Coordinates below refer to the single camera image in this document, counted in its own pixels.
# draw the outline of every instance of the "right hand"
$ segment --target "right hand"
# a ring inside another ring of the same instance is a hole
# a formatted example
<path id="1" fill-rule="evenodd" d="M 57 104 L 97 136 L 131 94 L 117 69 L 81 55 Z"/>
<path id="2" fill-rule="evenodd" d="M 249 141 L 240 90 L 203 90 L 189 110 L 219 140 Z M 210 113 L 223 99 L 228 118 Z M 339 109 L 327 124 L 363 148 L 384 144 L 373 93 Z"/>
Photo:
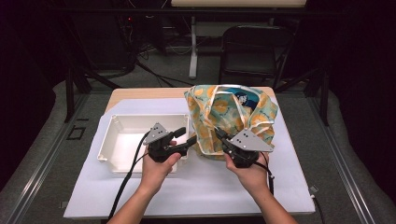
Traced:
<path id="1" fill-rule="evenodd" d="M 267 161 L 269 161 L 268 153 L 264 153 Z M 238 176 L 242 186 L 254 196 L 256 193 L 262 192 L 263 190 L 269 190 L 267 185 L 267 171 L 262 169 L 260 166 L 252 164 L 249 168 L 236 168 L 233 164 L 233 160 L 228 154 L 224 154 L 227 169 L 232 171 Z M 257 162 L 267 166 L 264 156 L 259 153 Z"/>

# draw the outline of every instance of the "cable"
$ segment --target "cable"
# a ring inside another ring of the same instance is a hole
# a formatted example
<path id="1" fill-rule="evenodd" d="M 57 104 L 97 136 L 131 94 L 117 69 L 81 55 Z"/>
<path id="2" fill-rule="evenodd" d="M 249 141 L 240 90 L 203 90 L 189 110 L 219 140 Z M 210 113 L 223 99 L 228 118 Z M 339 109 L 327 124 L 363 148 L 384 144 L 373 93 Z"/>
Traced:
<path id="1" fill-rule="evenodd" d="M 311 198 L 312 198 L 312 200 L 314 200 L 314 203 L 315 203 L 315 205 L 317 206 L 317 208 L 318 208 L 318 210 L 319 210 L 319 213 L 320 213 L 320 218 L 321 218 L 321 220 L 322 220 L 322 223 L 323 224 L 325 224 L 326 222 L 325 222 L 325 220 L 324 220 L 324 216 L 323 216 L 323 212 L 322 212 L 322 210 L 321 210 L 321 207 L 320 207 L 320 204 L 319 204 L 319 201 L 318 201 L 318 199 L 315 197 L 315 195 L 311 195 Z"/>
<path id="2" fill-rule="evenodd" d="M 149 135 L 149 132 L 145 133 L 143 135 L 142 139 L 140 140 L 139 145 L 137 146 L 136 153 L 134 154 L 134 161 L 132 162 L 131 169 L 129 170 L 128 174 L 124 177 L 124 179 L 121 183 L 119 192 L 117 193 L 116 199 L 114 200 L 114 203 L 113 203 L 113 207 L 111 208 L 110 215 L 108 215 L 108 219 L 111 219 L 114 216 L 114 213 L 116 212 L 117 204 L 119 203 L 121 194 L 122 194 L 123 190 L 125 189 L 125 186 L 128 183 L 128 180 L 131 178 L 132 171 L 134 170 L 134 167 L 136 166 L 137 162 L 140 161 L 144 156 L 147 155 L 147 153 L 146 153 L 145 155 L 143 155 L 142 157 L 137 159 L 137 155 L 139 154 L 140 147 L 142 146 L 143 141 L 145 140 L 145 138 L 148 135 Z"/>
<path id="3" fill-rule="evenodd" d="M 161 75 L 158 75 L 156 73 L 154 73 L 151 69 L 149 69 L 147 66 L 145 66 L 144 64 L 142 64 L 141 62 L 139 62 L 138 60 L 136 60 L 136 65 L 140 66 L 141 68 L 143 68 L 144 70 L 146 70 L 147 72 L 151 73 L 152 75 L 154 75 L 155 77 L 159 78 L 160 80 L 162 80 L 164 83 L 168 84 L 170 87 L 174 88 L 175 86 L 173 84 L 171 84 L 170 82 L 166 81 L 165 79 L 169 79 L 169 80 L 173 80 L 173 81 L 177 81 L 180 83 L 184 83 L 190 86 L 193 86 L 193 84 L 189 83 L 189 82 L 185 82 L 185 81 L 181 81 L 181 80 L 177 80 L 175 78 L 171 78 L 171 77 L 164 77 Z"/>

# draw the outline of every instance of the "wooden table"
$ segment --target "wooden table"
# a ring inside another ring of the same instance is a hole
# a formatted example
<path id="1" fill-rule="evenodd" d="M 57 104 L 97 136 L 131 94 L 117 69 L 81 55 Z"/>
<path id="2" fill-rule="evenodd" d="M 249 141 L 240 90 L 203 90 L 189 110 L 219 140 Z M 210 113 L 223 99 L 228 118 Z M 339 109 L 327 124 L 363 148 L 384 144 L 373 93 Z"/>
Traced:
<path id="1" fill-rule="evenodd" d="M 268 96 L 275 97 L 274 91 L 269 87 L 254 87 L 264 91 Z M 124 99 L 147 99 L 147 98 L 184 98 L 184 92 L 189 88 L 136 88 L 136 89 L 116 89 L 111 94 L 106 112 Z"/>
<path id="2" fill-rule="evenodd" d="M 258 87 L 277 104 L 271 88 Z M 107 218 L 123 175 L 110 172 L 98 161 L 101 145 L 113 115 L 190 114 L 184 91 L 188 88 L 114 90 L 102 116 L 90 153 L 81 169 L 64 217 Z M 275 197 L 293 214 L 315 212 L 308 186 L 290 140 L 280 108 L 276 116 L 271 153 L 271 170 L 275 179 Z M 136 190 L 140 177 L 133 176 L 123 194 L 120 208 Z M 228 171 L 224 161 L 212 161 L 189 151 L 188 159 L 170 174 L 146 210 L 145 217 L 224 217 L 258 216 L 260 209 Z"/>

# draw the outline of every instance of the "left hand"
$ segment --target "left hand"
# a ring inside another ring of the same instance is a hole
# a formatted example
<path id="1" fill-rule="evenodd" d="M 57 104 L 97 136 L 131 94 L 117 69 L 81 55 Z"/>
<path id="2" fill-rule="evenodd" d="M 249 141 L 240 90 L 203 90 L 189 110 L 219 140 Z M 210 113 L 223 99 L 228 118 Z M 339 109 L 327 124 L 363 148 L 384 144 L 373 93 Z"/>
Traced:
<path id="1" fill-rule="evenodd" d="M 176 141 L 171 141 L 169 145 L 174 146 Z M 163 184 L 166 176 L 172 172 L 172 166 L 180 159 L 180 153 L 172 154 L 163 163 L 155 162 L 149 155 L 143 158 L 142 180 L 137 190 L 143 190 L 154 196 Z"/>

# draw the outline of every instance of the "white plastic tray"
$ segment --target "white plastic tray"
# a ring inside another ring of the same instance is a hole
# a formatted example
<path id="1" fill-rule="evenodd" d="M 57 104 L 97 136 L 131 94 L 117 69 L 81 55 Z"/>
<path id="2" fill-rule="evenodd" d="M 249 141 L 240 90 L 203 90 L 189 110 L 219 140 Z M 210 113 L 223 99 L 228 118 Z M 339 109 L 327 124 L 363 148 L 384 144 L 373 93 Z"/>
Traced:
<path id="1" fill-rule="evenodd" d="M 101 145 L 97 159 L 108 165 L 111 172 L 116 174 L 128 173 L 131 169 L 139 142 L 143 135 L 149 132 L 150 128 L 156 122 L 166 129 L 173 132 L 179 128 L 185 127 L 186 133 L 177 138 L 177 143 L 185 143 L 189 133 L 189 116 L 186 114 L 175 115 L 125 115 L 115 114 L 110 118 L 106 135 Z M 144 155 L 146 146 L 141 146 L 138 157 Z M 142 160 L 134 167 L 134 173 L 142 172 Z M 173 171 L 177 170 L 177 164 L 173 167 Z"/>

